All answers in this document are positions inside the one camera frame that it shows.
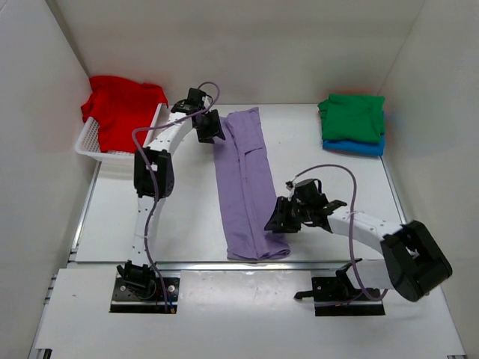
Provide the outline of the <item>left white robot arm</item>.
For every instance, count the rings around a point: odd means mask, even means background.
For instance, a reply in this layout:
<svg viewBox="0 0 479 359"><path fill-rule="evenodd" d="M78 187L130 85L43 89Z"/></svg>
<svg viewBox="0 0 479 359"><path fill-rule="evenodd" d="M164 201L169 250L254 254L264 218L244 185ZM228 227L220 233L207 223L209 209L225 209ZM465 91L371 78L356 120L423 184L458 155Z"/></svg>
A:
<svg viewBox="0 0 479 359"><path fill-rule="evenodd" d="M138 199L134 239L129 259L117 267L123 286L140 301L161 295L169 299L167 286L153 261L153 241L165 200L174 189L173 155L181 141L193 130L198 141L213 144L225 139L220 116L213 108L219 99L207 94L204 82L190 88L185 99L176 102L167 122L161 126L142 127L132 133L136 146L133 185Z"/></svg>

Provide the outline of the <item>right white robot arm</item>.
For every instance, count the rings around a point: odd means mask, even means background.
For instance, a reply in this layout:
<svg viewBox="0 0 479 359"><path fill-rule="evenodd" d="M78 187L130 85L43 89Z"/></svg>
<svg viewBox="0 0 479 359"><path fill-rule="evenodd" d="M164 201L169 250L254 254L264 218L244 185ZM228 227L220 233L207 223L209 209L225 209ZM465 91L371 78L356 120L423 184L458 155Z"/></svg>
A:
<svg viewBox="0 0 479 359"><path fill-rule="evenodd" d="M278 197L265 226L267 231L297 233L302 227L319 227L346 236L350 245L360 242L382 255L381 260L352 257L336 270L332 284L298 292L297 300L309 296L322 299L327 289L345 302L361 297L373 300L380 290L394 290L407 301L416 302L453 274L448 259L420 221L395 224L354 212L341 200L328 200L318 179L288 186L291 193Z"/></svg>

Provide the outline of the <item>purple t shirt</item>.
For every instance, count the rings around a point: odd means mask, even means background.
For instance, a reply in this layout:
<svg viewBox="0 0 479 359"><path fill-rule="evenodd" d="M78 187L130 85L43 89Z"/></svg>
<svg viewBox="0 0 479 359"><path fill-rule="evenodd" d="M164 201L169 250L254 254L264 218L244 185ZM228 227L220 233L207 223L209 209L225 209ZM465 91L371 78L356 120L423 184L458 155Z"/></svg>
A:
<svg viewBox="0 0 479 359"><path fill-rule="evenodd" d="M264 230L276 193L259 108L220 119L224 140L213 145L216 184L229 260L277 260L290 255L284 235Z"/></svg>

